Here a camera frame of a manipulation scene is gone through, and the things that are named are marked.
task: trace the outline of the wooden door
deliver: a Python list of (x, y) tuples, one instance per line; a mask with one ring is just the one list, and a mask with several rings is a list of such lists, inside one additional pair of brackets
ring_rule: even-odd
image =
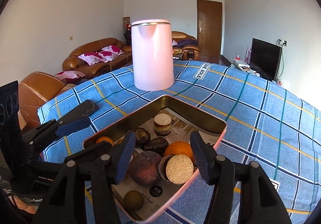
[(222, 2), (197, 0), (198, 45), (201, 56), (220, 56), (222, 44)]

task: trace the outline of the newspaper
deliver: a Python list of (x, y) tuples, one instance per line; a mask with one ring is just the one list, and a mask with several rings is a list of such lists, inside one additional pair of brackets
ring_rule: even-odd
[[(212, 134), (202, 130), (168, 108), (161, 110), (159, 113), (168, 114), (174, 120), (174, 124), (171, 127), (171, 133), (165, 137), (169, 144), (177, 141), (189, 142), (192, 131), (199, 131), (204, 142), (211, 145), (215, 144), (219, 138), (219, 134)], [(151, 118), (140, 125), (140, 127), (146, 129), (150, 133), (150, 139), (157, 137), (154, 132), (154, 118)], [(181, 188), (181, 186), (182, 184), (176, 185), (163, 179), (155, 186), (143, 186), (134, 182), (129, 174), (126, 174), (125, 179), (120, 184), (113, 185), (112, 189), (121, 203), (123, 203), (124, 196), (128, 191), (139, 191), (144, 197), (144, 206), (140, 210), (130, 213), (138, 220), (145, 220), (160, 209), (160, 207)]]

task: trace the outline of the flat screen tv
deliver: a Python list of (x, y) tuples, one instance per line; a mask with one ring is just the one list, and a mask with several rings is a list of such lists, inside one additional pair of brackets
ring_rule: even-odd
[(259, 40), (252, 40), (252, 51), (250, 66), (252, 69), (257, 70), (267, 80), (277, 80), (280, 60), (282, 55), (282, 48)]

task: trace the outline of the fig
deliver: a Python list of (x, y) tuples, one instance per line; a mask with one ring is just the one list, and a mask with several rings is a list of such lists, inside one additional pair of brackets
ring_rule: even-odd
[(161, 177), (158, 174), (158, 163), (161, 156), (153, 151), (144, 151), (129, 163), (129, 175), (137, 183), (146, 186), (156, 185)]

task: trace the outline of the pink tray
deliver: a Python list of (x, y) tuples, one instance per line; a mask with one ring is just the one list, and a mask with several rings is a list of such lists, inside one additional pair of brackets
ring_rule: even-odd
[[(208, 132), (220, 134), (216, 144), (213, 145), (214, 149), (218, 148), (222, 138), (224, 137), (224, 134), (226, 133), (226, 122), (208, 112), (168, 95), (160, 96), (154, 101), (144, 105), (140, 109), (132, 112), (126, 117), (89, 137), (84, 141), (83, 147), (87, 148), (95, 144), (96, 140), (101, 136), (109, 136), (116, 141), (123, 137), (128, 130), (139, 127), (144, 122), (154, 117), (160, 110), (165, 108), (171, 109), (186, 120)], [(164, 210), (166, 210), (183, 194), (183, 192), (192, 184), (198, 175), (199, 170), (197, 169), (193, 173), (192, 177), (184, 185), (182, 185), (182, 187), (175, 192), (168, 201), (166, 201), (156, 212), (154, 212), (145, 220), (134, 219), (134, 216), (126, 211), (118, 198), (115, 197), (115, 201), (131, 221), (140, 224), (149, 223), (163, 214)]]

